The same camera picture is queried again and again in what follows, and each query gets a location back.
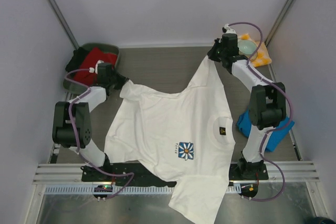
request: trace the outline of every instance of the blue flower logo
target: blue flower logo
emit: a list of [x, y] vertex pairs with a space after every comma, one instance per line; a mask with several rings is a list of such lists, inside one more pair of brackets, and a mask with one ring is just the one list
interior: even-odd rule
[[193, 143], [179, 143], [178, 156], [184, 160], [194, 159], [194, 144]]

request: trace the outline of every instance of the shirt sleeve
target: shirt sleeve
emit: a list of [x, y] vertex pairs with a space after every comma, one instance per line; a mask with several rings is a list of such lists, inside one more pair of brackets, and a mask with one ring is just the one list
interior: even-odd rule
[[177, 181], [169, 206], [195, 224], [213, 224], [228, 179], [219, 176], [185, 176]]

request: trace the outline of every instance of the cable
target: cable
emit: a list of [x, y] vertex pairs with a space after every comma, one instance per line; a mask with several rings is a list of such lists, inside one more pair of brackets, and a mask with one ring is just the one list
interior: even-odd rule
[[106, 199], [111, 199], [113, 197], [115, 197], [116, 195], [118, 195], [119, 193], [121, 193], [121, 191], [123, 191], [125, 189], [125, 187], [127, 187], [129, 185], [129, 183], [132, 181], [133, 177], [134, 177], [134, 173], [126, 173], [126, 174], [110, 174], [110, 173], [107, 173], [103, 170], [101, 170], [100, 168], [98, 168], [97, 166], [95, 166], [93, 163], [91, 163], [90, 161], [88, 161], [85, 157], [83, 157], [79, 151], [80, 151], [80, 143], [79, 143], [79, 135], [78, 135], [78, 131], [77, 131], [77, 127], [76, 127], [76, 123], [75, 123], [75, 120], [74, 120], [74, 117], [73, 117], [73, 114], [72, 114], [72, 106], [78, 102], [80, 99], [84, 98], [85, 96], [87, 96], [90, 92], [91, 92], [91, 88], [83, 83], [80, 83], [78, 81], [75, 81], [75, 80], [72, 80], [69, 77], [69, 75], [71, 75], [72, 73], [76, 73], [76, 72], [79, 72], [79, 71], [89, 71], [89, 69], [77, 69], [77, 70], [74, 70], [74, 71], [71, 71], [71, 72], [68, 72], [65, 76], [65, 79], [67, 81], [70, 81], [72, 83], [75, 83], [75, 84], [78, 84], [78, 85], [81, 85], [86, 89], [86, 91], [77, 96], [75, 99], [73, 99], [73, 101], [70, 103], [69, 105], [69, 117], [70, 117], [70, 121], [71, 121], [71, 125], [72, 125], [72, 128], [73, 128], [73, 132], [75, 134], [75, 139], [76, 139], [76, 146], [77, 146], [77, 149], [76, 149], [76, 152], [78, 153], [78, 155], [86, 162], [88, 163], [91, 167], [93, 167], [94, 169], [96, 169], [97, 171], [99, 171], [100, 173], [102, 174], [105, 174], [107, 176], [111, 176], [111, 177], [127, 177], [127, 176], [131, 176], [130, 179], [127, 181], [127, 183], [122, 187], [120, 188], [115, 194], [112, 194], [112, 195], [109, 195], [108, 197], [106, 197]]
[[276, 85], [273, 84], [272, 82], [270, 82], [270, 81], [268, 81], [268, 80], [265, 80], [262, 76], [260, 76], [260, 75], [259, 75], [259, 74], [258, 74], [252, 67], [251, 67], [251, 65], [250, 65], [250, 60], [251, 60], [252, 56], [253, 56], [255, 53], [257, 53], [257, 51], [259, 50], [261, 44], [263, 43], [263, 39], [264, 39], [264, 38], [263, 38], [263, 32], [261, 31], [261, 29], [260, 29], [257, 25], [252, 24], [252, 23], [250, 23], [250, 22], [236, 22], [236, 23], [229, 24], [229, 26], [241, 25], [241, 24], [242, 24], [242, 25], [250, 25], [250, 26], [253, 26], [253, 27], [257, 28], [258, 31], [259, 31], [259, 33], [260, 33], [260, 42], [259, 42], [259, 45], [257, 46], [256, 50], [255, 50], [255, 51], [248, 57], [247, 62], [246, 62], [247, 68], [248, 68], [248, 69], [249, 69], [249, 70], [250, 70], [250, 71], [251, 71], [251, 72], [252, 72], [252, 73], [259, 79], [259, 80], [261, 80], [261, 81], [267, 83], [268, 85], [271, 85], [273, 88], [275, 88], [276, 90], [278, 90], [278, 91], [285, 97], [285, 99], [286, 99], [287, 102], [288, 102], [288, 105], [289, 105], [289, 112], [290, 112], [288, 122], [287, 122], [284, 126], [278, 128], [278, 129], [272, 129], [272, 130], [267, 131], [267, 132], [265, 133], [264, 137], [262, 138], [263, 140], [261, 141], [261, 144], [260, 144], [260, 147], [259, 147], [259, 155], [260, 155], [260, 157], [262, 158], [262, 160], [264, 160], [264, 161], [266, 161], [266, 162], [269, 162], [269, 163], [273, 164], [273, 165], [279, 170], [279, 172], [280, 172], [280, 174], [281, 174], [281, 176], [282, 176], [282, 187], [281, 187], [281, 190], [278, 192], [277, 195], [275, 195], [275, 196], [273, 196], [273, 197], [271, 197], [271, 198], [267, 198], [267, 199], [255, 199], [255, 198], [249, 198], [249, 197], [244, 196], [245, 199], [249, 199], [249, 200], [253, 200], [253, 201], [259, 201], [259, 202], [266, 202], [266, 201], [271, 201], [271, 200], [274, 200], [274, 199], [278, 198], [278, 197], [284, 192], [284, 189], [285, 189], [285, 186], [286, 186], [286, 180], [285, 180], [285, 175], [283, 174], [283, 171], [281, 170], [281, 168], [280, 168], [276, 163], [274, 163], [273, 161], [271, 161], [271, 160], [269, 160], [269, 159], [267, 159], [267, 158], [265, 158], [265, 157], [263, 156], [263, 154], [262, 154], [262, 152], [263, 152], [263, 147], [264, 147], [266, 138], [267, 138], [267, 136], [268, 136], [269, 133], [274, 132], [274, 131], [281, 131], [281, 130], [285, 129], [285, 128], [291, 123], [291, 121], [292, 121], [292, 119], [293, 119], [293, 104], [292, 104], [292, 102], [290, 101], [289, 97], [286, 95], [286, 93], [283, 92], [282, 89], [280, 89], [278, 86], [276, 86]]

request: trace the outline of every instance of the yellow patterned cloth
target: yellow patterned cloth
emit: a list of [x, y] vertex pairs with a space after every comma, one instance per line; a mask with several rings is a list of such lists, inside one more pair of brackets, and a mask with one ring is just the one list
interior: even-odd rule
[[[250, 40], [253, 43], [255, 43], [257, 46], [259, 45], [258, 41], [254, 41], [253, 39], [250, 38], [249, 34], [243, 34], [239, 36], [239, 39], [246, 39], [246, 40]], [[263, 42], [257, 52], [257, 58], [252, 61], [252, 65], [256, 68], [256, 67], [260, 67], [260, 66], [264, 66], [267, 64], [271, 64], [272, 60], [269, 57], [267, 48], [265, 46], [265, 43]]]

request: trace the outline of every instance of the red cloth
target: red cloth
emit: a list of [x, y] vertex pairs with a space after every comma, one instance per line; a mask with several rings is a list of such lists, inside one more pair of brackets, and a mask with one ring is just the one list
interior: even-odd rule
[[[93, 48], [90, 53], [85, 57], [85, 60], [80, 65], [79, 69], [88, 69], [88, 68], [96, 68], [96, 64], [98, 60], [102, 60], [103, 62], [112, 63], [113, 66], [116, 65], [117, 55], [111, 53], [104, 53], [99, 50], [98, 47]], [[96, 73], [89, 73], [86, 71], [77, 72], [74, 76], [74, 80], [85, 85], [93, 85], [97, 79]]]

